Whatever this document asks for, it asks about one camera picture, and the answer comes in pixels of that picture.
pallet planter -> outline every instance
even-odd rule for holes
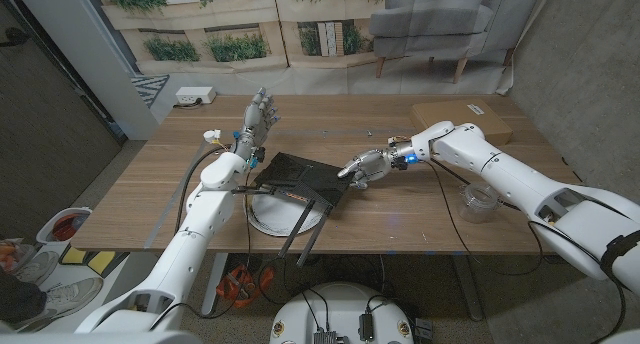
[[[384,0],[378,2],[375,0],[276,0],[276,2],[290,66],[347,68],[376,61],[377,58],[372,51],[340,55],[339,33],[335,30],[337,27],[346,29],[347,23],[345,22],[348,22],[358,29],[364,39],[372,41],[373,36],[369,34],[369,18],[376,10],[384,9]],[[314,27],[314,25],[318,25],[320,41],[323,46],[324,40],[327,40],[322,34],[323,28],[326,30],[329,27],[330,35],[331,33],[336,35],[337,48],[336,53],[333,54],[335,56],[330,56],[332,53],[324,53],[324,50],[321,50],[322,55],[312,56],[303,49],[300,27]]]
[[[167,0],[167,6],[147,13],[126,11],[109,0],[102,1],[104,13],[122,33],[143,74],[237,73],[287,67],[275,0]],[[218,62],[207,45],[213,36],[245,35],[264,40],[265,57]],[[144,46],[154,37],[190,42],[200,60],[154,60]]]

power outlet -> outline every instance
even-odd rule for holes
[[[198,98],[202,103],[209,104],[216,97],[213,87],[182,87],[176,93],[180,104],[193,104]]]

clear plastic cup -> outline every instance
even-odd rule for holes
[[[500,206],[499,194],[489,184],[469,184],[461,194],[462,202],[458,206],[458,214],[471,223],[488,221]]]

robotic hand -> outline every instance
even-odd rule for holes
[[[275,116],[278,108],[272,107],[273,97],[265,95],[265,89],[260,88],[244,112],[244,124],[231,152],[243,159],[249,159],[253,149],[262,146],[267,140],[271,126],[280,118]]]
[[[355,172],[351,186],[357,189],[367,189],[367,182],[380,179],[387,175],[392,168],[406,170],[408,168],[407,157],[413,153],[411,143],[403,137],[393,137],[389,140],[389,147],[385,149],[373,149],[362,152],[350,160],[338,173],[343,178],[351,172]]]

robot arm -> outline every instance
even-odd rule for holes
[[[273,99],[260,89],[245,111],[244,125],[229,152],[207,166],[187,200],[187,216],[149,276],[138,286],[91,313],[77,333],[140,332],[177,329],[209,241],[233,213],[233,189],[250,167],[254,153],[278,120]],[[137,306],[137,311],[129,310]]]
[[[390,145],[357,155],[339,176],[355,172],[352,185],[364,189],[368,181],[380,179],[392,167],[406,169],[408,164],[431,158],[464,168],[480,175],[529,220],[545,226],[534,225],[534,229],[580,271],[599,280],[615,277],[640,294],[637,204],[605,190],[552,180],[486,142],[482,131],[470,123],[454,127],[451,122],[441,122],[410,141],[392,141]],[[616,246],[611,244],[614,240],[621,245],[605,255]]]

